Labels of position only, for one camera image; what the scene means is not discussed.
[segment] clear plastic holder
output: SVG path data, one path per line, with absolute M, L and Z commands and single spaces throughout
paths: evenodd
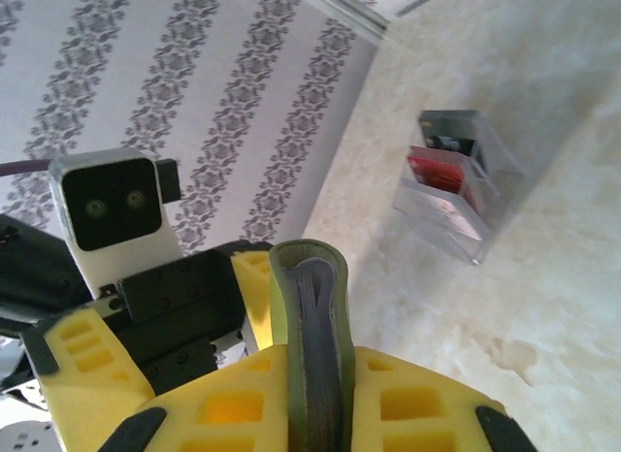
M 484 115 L 438 112 L 439 120 L 449 113 L 451 131 L 474 140 L 471 155 L 463 156 L 464 181 L 459 192 L 420 183 L 407 162 L 393 206 L 409 219 L 421 238 L 479 264 L 510 217 L 511 207 L 523 190 L 525 174 Z M 417 133 L 414 139 L 420 140 Z

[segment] purple cable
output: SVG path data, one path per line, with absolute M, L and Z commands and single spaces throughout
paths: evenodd
M 13 163 L 0 164 L 0 178 L 14 176 L 16 174 L 37 173 L 47 171 L 50 159 L 32 159 L 27 161 L 15 161 Z

